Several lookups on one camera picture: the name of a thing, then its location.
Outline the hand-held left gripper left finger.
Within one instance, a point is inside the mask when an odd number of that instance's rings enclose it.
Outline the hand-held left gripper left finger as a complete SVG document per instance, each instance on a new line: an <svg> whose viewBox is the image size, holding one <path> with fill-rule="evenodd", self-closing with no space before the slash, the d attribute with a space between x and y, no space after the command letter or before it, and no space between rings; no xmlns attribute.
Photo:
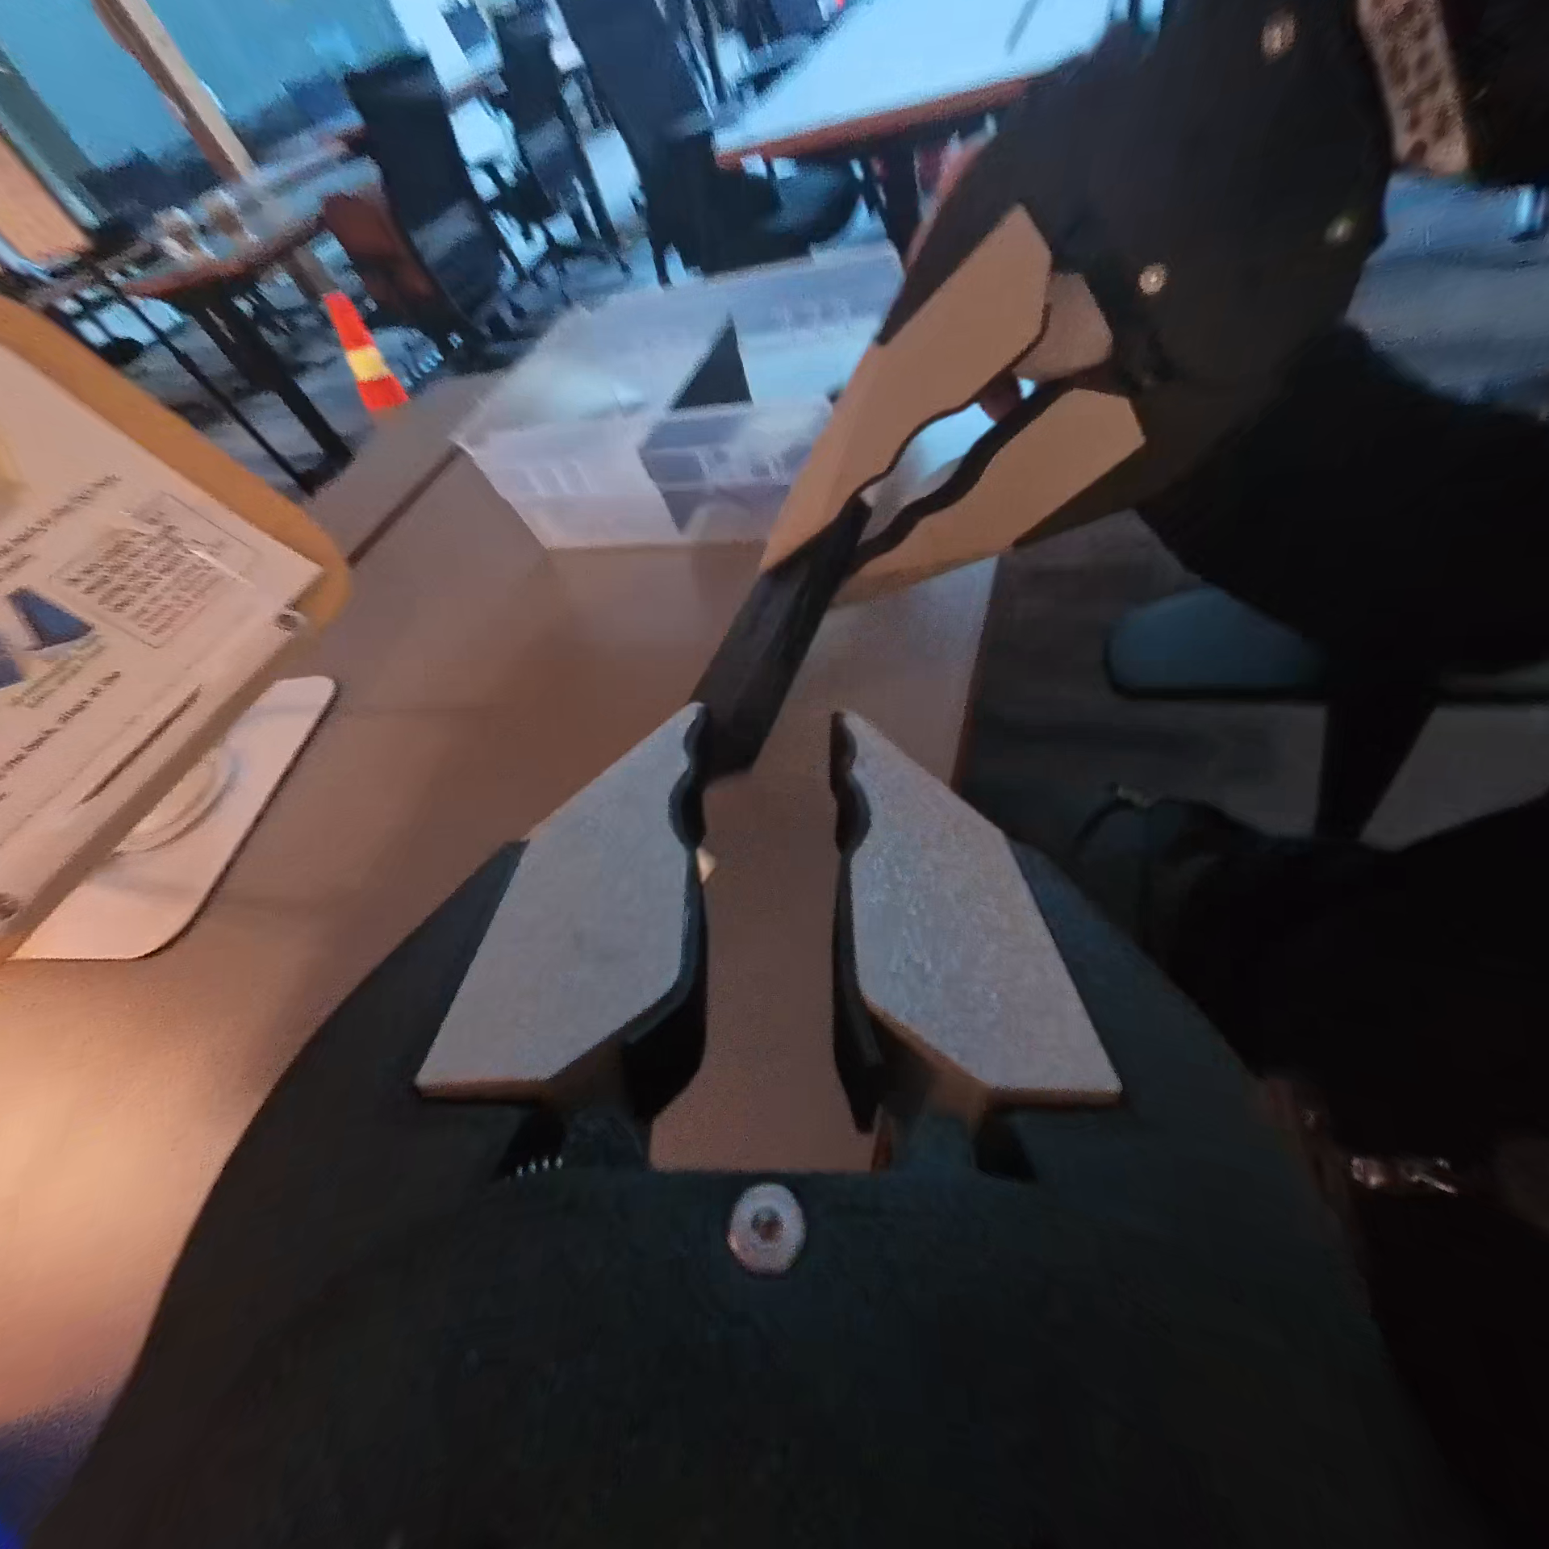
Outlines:
<svg viewBox="0 0 1549 1549"><path fill-rule="evenodd" d="M658 1118L704 1055L704 707L535 826L417 1072L431 1099Z"/></svg>

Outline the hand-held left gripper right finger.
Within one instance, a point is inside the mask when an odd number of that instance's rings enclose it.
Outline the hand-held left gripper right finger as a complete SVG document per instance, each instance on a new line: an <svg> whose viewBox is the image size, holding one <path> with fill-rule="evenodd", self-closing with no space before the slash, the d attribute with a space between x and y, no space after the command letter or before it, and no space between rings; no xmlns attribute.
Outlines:
<svg viewBox="0 0 1549 1549"><path fill-rule="evenodd" d="M881 1118L1110 1109L1117 1070L1012 843L870 721L830 723L839 887L833 1053L861 1132Z"/></svg>

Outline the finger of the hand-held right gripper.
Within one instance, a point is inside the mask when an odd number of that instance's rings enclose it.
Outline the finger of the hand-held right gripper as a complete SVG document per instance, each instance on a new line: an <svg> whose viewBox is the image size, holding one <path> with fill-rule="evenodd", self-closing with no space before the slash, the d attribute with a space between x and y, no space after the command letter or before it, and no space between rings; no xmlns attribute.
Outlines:
<svg viewBox="0 0 1549 1549"><path fill-rule="evenodd" d="M903 273L881 332L863 352L789 487L761 555L761 572L820 533L852 496L865 500L866 491L892 474L920 432L973 408L992 378L1012 373L1042 345L1053 323L1080 310L1095 312L1091 295L1084 282L1055 275L1051 249L1023 207L1012 207L968 247L959 244L949 220L938 216ZM1020 415L1008 415L979 435L940 483L898 507L872 537L863 531L850 574L865 546L878 541L903 507L937 491L983 437L1003 424L1021 428L1064 391L1104 393L1077 384L1075 376L1066 373L1051 389L1027 399Z"/></svg>
<svg viewBox="0 0 1549 1549"><path fill-rule="evenodd" d="M854 607L975 566L1112 474L1145 443L1126 397L1069 389L1021 428L983 437L929 496L865 546L839 605Z"/></svg>

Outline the grey USB hub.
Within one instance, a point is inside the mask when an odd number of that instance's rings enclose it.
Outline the grey USB hub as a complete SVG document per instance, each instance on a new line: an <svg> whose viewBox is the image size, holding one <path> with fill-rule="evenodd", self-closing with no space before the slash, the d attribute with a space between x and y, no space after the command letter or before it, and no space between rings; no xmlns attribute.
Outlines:
<svg viewBox="0 0 1549 1549"><path fill-rule="evenodd" d="M852 496L748 590L689 697L701 708L691 753L701 788L743 775L761 756L868 517L865 500Z"/></svg>

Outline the clear plastic bin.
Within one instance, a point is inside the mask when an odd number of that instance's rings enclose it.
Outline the clear plastic bin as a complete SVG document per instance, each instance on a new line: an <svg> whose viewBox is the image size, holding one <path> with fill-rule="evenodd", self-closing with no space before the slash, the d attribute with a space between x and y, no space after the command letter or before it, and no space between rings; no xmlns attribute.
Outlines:
<svg viewBox="0 0 1549 1549"><path fill-rule="evenodd" d="M761 546L902 279L889 246L640 288L568 312L453 434L547 550ZM778 470L675 533L638 447L730 319Z"/></svg>

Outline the person's right forearm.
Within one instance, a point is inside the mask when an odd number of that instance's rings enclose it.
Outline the person's right forearm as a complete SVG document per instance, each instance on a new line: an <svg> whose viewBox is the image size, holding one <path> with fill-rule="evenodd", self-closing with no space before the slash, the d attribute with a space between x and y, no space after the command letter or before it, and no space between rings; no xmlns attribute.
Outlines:
<svg viewBox="0 0 1549 1549"><path fill-rule="evenodd" d="M1434 393L1351 325L1138 513L1191 574L1329 655L1545 659L1545 423Z"/></svg>

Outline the black bin divider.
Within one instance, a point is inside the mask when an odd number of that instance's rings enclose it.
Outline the black bin divider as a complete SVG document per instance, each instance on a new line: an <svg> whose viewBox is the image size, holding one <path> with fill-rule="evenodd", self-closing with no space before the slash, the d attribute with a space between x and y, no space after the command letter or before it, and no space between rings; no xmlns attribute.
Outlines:
<svg viewBox="0 0 1549 1549"><path fill-rule="evenodd" d="M677 537L693 539L715 511L745 511L778 470L752 415L734 321L726 319L667 411L638 445Z"/></svg>

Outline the white table with orange edge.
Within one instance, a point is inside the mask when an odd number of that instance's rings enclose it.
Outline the white table with orange edge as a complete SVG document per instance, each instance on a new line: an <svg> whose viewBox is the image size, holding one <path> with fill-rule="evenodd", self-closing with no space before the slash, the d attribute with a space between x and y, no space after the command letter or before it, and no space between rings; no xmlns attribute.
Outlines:
<svg viewBox="0 0 1549 1549"><path fill-rule="evenodd" d="M920 222L916 151L1016 104L1095 46L1108 2L846 4L822 37L728 129L723 168L748 159L879 164L883 233L898 253Z"/></svg>

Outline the white stand base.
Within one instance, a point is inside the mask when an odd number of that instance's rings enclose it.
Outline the white stand base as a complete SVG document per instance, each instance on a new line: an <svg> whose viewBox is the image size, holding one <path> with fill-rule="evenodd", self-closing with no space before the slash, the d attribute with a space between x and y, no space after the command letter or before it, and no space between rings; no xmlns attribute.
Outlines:
<svg viewBox="0 0 1549 1549"><path fill-rule="evenodd" d="M193 924L334 707L337 681L280 681L13 952L133 963Z"/></svg>

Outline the person's dark clothed body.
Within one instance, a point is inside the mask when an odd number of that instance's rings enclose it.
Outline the person's dark clothed body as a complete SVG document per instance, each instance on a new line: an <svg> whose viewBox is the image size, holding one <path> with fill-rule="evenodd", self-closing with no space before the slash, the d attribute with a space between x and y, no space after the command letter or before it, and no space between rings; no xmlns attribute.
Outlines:
<svg viewBox="0 0 1549 1549"><path fill-rule="evenodd" d="M1060 856L1276 1090L1444 1461L1545 1546L1545 795L1381 849L1115 788Z"/></svg>

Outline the wooden display board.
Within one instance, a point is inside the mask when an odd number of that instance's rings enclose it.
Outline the wooden display board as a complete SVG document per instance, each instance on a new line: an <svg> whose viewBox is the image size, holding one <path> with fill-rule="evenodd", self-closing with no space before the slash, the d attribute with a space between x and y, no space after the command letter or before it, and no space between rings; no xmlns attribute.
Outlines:
<svg viewBox="0 0 1549 1549"><path fill-rule="evenodd" d="M2 305L2 955L180 935L334 701L348 566L299 506Z"/></svg>

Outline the row of black office chairs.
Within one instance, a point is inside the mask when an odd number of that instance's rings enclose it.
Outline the row of black office chairs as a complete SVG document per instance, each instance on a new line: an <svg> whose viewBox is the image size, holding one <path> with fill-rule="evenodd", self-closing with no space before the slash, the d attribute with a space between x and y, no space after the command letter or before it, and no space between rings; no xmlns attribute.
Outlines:
<svg viewBox="0 0 1549 1549"><path fill-rule="evenodd" d="M706 279L807 257L839 236L861 205L846 163L785 175L723 168L710 113L656 4L560 4L601 105L634 166L660 284L665 258ZM527 179L481 199L452 129L452 109L420 68L359 70L345 80L380 194L332 196L322 222L389 323L472 356L505 338L503 277L518 258L496 223L503 210L538 227L564 214L564 188L590 168L557 81L549 37L531 9L498 17L501 109Z"/></svg>

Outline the printed instruction sheet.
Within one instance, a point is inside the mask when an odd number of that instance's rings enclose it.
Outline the printed instruction sheet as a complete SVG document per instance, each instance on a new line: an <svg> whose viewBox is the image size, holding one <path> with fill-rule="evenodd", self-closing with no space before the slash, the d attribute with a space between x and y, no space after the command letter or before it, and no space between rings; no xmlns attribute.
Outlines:
<svg viewBox="0 0 1549 1549"><path fill-rule="evenodd" d="M289 500L62 340L3 349L3 939L252 705L343 563Z"/></svg>

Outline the orange traffic cone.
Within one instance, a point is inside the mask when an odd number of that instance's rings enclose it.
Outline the orange traffic cone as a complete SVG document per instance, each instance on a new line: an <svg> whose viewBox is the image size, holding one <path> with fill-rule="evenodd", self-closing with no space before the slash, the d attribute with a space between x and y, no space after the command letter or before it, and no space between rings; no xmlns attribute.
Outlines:
<svg viewBox="0 0 1549 1549"><path fill-rule="evenodd" d="M411 397L387 364L356 303L343 292L330 290L322 293L322 310L335 332L365 411L380 417L407 406Z"/></svg>

